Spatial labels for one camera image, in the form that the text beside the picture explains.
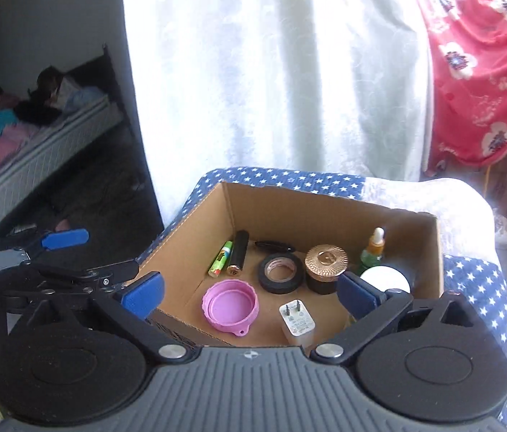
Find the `white charger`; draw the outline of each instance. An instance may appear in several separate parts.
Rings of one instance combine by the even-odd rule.
[[[283,334],[291,346],[312,346],[316,323],[301,300],[296,299],[282,305],[279,314],[283,319]]]

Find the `dark floor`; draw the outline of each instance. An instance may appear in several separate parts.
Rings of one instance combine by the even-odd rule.
[[[63,218],[90,237],[35,261],[73,270],[107,265],[139,256],[162,231],[145,159],[127,128],[106,134],[51,179],[12,213],[0,237],[14,225],[53,230]]]

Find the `cardboard box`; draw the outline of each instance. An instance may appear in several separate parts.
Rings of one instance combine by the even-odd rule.
[[[305,252],[320,243],[339,245],[350,262],[359,262],[374,228],[385,230],[385,257],[416,279],[414,296],[437,298],[443,292],[443,264],[437,219],[428,213],[390,210],[347,198],[295,192],[278,187],[254,188],[220,183],[191,211],[142,264],[140,275],[160,271],[165,299],[152,315],[155,323],[199,345],[284,346],[278,308],[303,300],[316,322],[315,342],[322,342],[345,326],[348,313],[336,294],[320,296],[305,284],[290,294],[264,291],[257,282],[259,263],[267,256],[255,240],[279,240]],[[208,276],[212,261],[236,230],[250,233],[250,245],[240,279],[256,290],[260,311],[244,337],[215,330],[202,312],[208,288],[228,278]]]

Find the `star-patterned fabric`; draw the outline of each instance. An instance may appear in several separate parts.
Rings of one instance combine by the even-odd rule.
[[[281,168],[219,168],[204,175],[174,221],[139,258],[143,262],[184,217],[220,182],[249,186],[281,186],[314,194],[362,200],[366,178],[347,174],[304,172]],[[500,267],[468,256],[444,256],[444,289],[465,294],[490,327],[507,356],[507,291]],[[507,401],[499,415],[507,427]]]

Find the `white dropper bulb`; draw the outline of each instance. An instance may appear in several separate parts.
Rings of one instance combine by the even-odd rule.
[[[374,245],[382,245],[384,243],[384,230],[382,228],[375,228],[372,235],[372,243]]]

